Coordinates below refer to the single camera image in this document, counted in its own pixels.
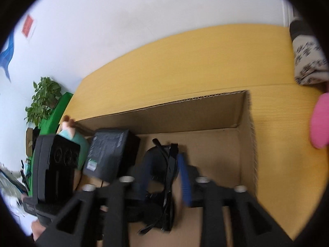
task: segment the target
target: pink object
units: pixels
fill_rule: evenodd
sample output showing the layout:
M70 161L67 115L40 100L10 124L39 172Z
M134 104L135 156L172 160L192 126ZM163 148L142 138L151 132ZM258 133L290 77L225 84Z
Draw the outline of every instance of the pink object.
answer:
M322 94L314 107L310 119L310 140L316 148L329 144L329 93Z

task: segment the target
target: cardboard box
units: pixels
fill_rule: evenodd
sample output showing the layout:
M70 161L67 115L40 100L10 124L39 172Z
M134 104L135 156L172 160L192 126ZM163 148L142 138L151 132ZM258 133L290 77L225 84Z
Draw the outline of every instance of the cardboard box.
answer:
M78 125L88 130L130 129L141 138L139 161L153 146L155 137L162 144L178 143L179 150L187 154L190 164L197 166L202 175L221 186L245 185L255 196L256 143L249 106L249 92L238 91L81 120ZM101 183L96 179L88 181L97 186ZM130 246L199 246L202 209L182 205L179 177L174 182L173 193L177 215L172 231L161 233L152 229L139 236L137 231L144 225L129 224Z
M32 143L33 143L33 129L27 128L26 129L26 136L25 136L25 149L26 149L26 156L32 157Z

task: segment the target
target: green leaves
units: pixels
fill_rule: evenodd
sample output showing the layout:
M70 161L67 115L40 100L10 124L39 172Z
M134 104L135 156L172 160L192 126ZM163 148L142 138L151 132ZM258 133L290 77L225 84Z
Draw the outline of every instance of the green leaves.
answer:
M37 84L33 82L35 94L32 96L32 104L25 107L27 114L27 122L33 122L36 126L40 124L42 119L49 119L53 107L56 105L57 99L62 96L60 93L60 85L51 80L49 77L41 77Z

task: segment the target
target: teal clothing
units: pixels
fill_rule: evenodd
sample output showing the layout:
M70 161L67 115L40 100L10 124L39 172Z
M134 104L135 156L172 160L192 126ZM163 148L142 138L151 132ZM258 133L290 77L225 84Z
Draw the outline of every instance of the teal clothing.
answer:
M83 163L85 162L87 156L88 156L88 151L89 151L89 143L87 139L85 139L81 134L78 132L75 132L74 137L71 139L70 135L67 130L62 130L60 131L59 135L62 137L80 145L80 153L79 153L79 158L78 158L78 170L82 169Z

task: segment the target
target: wooden table surface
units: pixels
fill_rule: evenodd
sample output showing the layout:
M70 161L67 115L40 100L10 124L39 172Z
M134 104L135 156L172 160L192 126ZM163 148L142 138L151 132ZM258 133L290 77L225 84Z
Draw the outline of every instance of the wooden table surface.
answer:
M287 28L234 24L138 48L83 79L65 114L76 120L208 94L250 90L258 147L258 199L291 236L314 211L328 176L309 142L321 94L293 79Z

